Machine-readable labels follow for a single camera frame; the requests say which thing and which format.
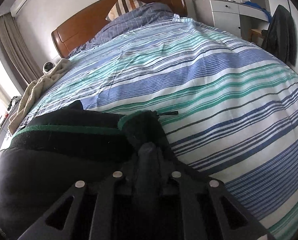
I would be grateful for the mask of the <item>black puffer jacket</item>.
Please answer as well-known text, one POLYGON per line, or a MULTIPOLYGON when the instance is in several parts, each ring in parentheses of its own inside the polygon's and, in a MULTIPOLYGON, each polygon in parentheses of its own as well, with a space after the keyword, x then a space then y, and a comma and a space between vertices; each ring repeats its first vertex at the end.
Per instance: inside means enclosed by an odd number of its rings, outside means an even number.
POLYGON ((157 187, 151 145, 169 152, 160 113, 118 115, 86 111, 77 101, 34 118, 0 152, 0 239, 18 239, 77 181, 97 187, 149 144, 149 238, 184 239, 174 198, 157 187))

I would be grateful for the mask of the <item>white window side cabinet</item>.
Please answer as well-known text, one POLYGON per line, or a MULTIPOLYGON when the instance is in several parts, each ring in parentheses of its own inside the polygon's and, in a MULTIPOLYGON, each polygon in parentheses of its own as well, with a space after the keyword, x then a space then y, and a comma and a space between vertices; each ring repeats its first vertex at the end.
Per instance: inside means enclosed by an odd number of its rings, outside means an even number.
POLYGON ((15 96, 9 103, 6 113, 0 119, 0 150, 8 133, 10 117, 17 111, 21 96, 15 96))

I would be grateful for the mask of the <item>striped blue green duvet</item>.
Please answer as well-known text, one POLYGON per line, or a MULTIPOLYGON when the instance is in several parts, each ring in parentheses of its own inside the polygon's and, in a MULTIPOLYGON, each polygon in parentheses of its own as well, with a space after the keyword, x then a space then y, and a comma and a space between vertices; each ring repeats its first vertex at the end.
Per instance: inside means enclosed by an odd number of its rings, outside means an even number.
POLYGON ((298 231, 298 75, 230 33, 174 16, 100 36, 16 130, 79 100, 115 114, 176 111, 161 125, 178 159, 225 183, 276 239, 298 231))

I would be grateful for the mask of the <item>beige crumpled garment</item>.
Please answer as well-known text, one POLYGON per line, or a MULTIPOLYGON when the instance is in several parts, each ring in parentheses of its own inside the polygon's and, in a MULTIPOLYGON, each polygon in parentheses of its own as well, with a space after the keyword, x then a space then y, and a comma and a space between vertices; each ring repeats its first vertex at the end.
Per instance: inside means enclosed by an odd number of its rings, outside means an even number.
POLYGON ((22 96, 18 110, 10 117, 8 130, 14 134, 35 102, 71 69, 71 61, 61 59, 58 64, 38 80, 32 81, 22 96))

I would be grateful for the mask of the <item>small white fan heater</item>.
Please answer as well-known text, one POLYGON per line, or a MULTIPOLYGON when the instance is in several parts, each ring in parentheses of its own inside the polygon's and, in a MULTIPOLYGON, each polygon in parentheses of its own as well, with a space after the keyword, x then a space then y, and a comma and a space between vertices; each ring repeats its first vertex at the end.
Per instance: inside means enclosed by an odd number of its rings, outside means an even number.
POLYGON ((50 70, 52 70, 54 68, 54 63, 53 62, 46 62, 44 63, 43 67, 42 67, 42 72, 44 74, 48 73, 50 70))

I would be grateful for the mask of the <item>brown wooden headboard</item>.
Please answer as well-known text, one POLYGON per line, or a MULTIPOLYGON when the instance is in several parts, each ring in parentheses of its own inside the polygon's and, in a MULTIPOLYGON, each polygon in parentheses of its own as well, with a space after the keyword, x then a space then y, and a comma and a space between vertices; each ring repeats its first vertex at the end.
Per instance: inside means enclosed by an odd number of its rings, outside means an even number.
POLYGON ((185 0, 99 0, 71 16, 51 33, 54 46, 61 57, 67 57, 123 13, 153 2, 167 5, 180 16, 188 15, 185 0))

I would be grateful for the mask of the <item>chair with dark jacket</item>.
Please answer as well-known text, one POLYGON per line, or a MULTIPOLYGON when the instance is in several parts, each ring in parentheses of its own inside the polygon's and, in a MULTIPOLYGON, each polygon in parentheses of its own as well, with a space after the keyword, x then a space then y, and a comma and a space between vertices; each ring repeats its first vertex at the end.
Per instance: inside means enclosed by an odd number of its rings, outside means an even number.
POLYGON ((261 48, 287 65, 295 66, 297 37, 291 13, 278 5, 267 30, 262 30, 261 48))

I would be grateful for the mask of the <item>beige curtain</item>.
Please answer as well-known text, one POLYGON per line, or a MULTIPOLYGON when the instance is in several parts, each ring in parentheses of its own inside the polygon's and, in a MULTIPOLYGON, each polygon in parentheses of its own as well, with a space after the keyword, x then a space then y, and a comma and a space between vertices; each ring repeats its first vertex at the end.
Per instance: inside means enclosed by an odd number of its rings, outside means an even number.
POLYGON ((15 69, 27 84, 42 76, 11 13, 0 16, 0 41, 15 69))

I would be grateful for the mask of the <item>white desk with drawers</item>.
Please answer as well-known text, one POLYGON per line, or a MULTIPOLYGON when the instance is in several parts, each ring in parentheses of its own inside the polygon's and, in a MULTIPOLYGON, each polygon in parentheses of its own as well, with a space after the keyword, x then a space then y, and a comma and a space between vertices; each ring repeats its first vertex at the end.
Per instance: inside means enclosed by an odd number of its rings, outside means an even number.
POLYGON ((198 22, 248 40, 251 29, 267 27, 267 15, 249 5, 223 0, 192 0, 198 22))

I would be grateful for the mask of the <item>blue cloth on desk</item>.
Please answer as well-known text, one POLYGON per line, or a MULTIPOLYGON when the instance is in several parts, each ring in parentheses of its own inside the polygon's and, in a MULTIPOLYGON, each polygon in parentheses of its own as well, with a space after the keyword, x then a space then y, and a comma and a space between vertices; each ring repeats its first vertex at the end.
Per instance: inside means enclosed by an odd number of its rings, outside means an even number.
POLYGON ((262 8, 260 5, 258 5, 257 3, 253 3, 253 2, 250 2, 250 1, 245 1, 244 2, 245 5, 248 5, 250 7, 254 7, 254 8, 257 8, 257 9, 260 9, 262 12, 264 12, 267 16, 267 19, 269 22, 272 21, 272 16, 271 16, 271 13, 268 12, 265 8, 262 8))

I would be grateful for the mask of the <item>blue checked pillow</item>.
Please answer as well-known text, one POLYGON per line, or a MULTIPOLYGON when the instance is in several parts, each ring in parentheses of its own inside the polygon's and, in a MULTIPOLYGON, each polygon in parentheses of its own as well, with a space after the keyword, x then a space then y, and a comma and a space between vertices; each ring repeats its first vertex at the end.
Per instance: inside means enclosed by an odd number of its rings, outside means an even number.
POLYGON ((142 5, 105 25, 93 38, 73 49, 66 58, 69 59, 73 55, 104 44, 129 31, 152 23, 171 20, 173 16, 174 12, 166 4, 153 2, 142 5))

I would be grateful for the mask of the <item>striped brown white pillow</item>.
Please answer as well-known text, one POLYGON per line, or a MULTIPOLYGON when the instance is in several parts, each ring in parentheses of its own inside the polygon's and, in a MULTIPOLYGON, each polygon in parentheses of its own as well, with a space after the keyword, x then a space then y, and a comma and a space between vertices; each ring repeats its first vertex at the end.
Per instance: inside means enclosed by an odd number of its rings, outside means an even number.
POLYGON ((117 0, 106 16, 106 20, 112 22, 121 15, 131 12, 145 5, 140 0, 117 0))

